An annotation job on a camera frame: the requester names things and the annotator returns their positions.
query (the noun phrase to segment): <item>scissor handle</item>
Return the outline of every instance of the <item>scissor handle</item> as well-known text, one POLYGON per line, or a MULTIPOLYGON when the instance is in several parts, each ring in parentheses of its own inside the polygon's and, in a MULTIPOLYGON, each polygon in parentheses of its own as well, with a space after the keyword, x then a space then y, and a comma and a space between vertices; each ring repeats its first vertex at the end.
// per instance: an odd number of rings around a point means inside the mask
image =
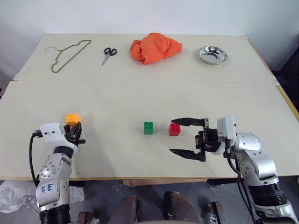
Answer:
POLYGON ((104 50, 105 55, 110 54, 110 56, 116 55, 117 50, 115 48, 111 49, 111 48, 106 48, 104 50))

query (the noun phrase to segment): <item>green lego block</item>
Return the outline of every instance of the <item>green lego block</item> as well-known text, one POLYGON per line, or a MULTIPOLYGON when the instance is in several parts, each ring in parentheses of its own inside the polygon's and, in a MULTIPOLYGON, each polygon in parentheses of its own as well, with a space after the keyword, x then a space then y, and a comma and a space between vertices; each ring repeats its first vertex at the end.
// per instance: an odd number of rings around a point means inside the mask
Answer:
POLYGON ((154 123, 144 122, 144 134, 153 134, 153 133, 154 133, 154 123))

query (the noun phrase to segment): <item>scissors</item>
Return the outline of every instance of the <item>scissors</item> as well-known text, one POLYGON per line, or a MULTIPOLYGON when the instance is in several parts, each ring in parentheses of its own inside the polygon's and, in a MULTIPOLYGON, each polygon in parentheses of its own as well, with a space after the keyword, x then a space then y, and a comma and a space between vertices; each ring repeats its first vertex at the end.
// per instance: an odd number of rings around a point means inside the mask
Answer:
POLYGON ((110 56, 116 55, 116 53, 117 53, 117 49, 115 49, 115 48, 113 48, 113 49, 111 49, 111 48, 106 48, 106 49, 104 50, 104 53, 105 53, 106 57, 105 57, 105 59, 104 59, 104 61, 103 61, 103 63, 102 63, 102 66, 103 66, 103 64, 107 61, 107 59, 108 59, 110 56))

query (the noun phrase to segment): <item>stainless steel bowl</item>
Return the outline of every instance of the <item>stainless steel bowl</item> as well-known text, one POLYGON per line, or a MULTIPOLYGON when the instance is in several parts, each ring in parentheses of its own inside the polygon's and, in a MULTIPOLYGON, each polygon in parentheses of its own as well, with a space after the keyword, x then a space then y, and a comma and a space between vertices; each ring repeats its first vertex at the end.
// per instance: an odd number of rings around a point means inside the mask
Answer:
POLYGON ((224 50, 214 46, 202 47, 199 56, 207 64, 220 64, 228 58, 224 50))

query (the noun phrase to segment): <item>orange cloth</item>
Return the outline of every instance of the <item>orange cloth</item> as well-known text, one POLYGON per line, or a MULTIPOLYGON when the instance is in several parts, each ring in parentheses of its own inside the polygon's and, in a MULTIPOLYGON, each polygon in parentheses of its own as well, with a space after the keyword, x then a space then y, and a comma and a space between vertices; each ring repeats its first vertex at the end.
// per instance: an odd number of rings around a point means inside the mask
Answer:
POLYGON ((182 47, 181 43, 160 33, 150 33, 142 41, 133 41, 130 53, 135 60, 149 64, 181 52, 182 47))

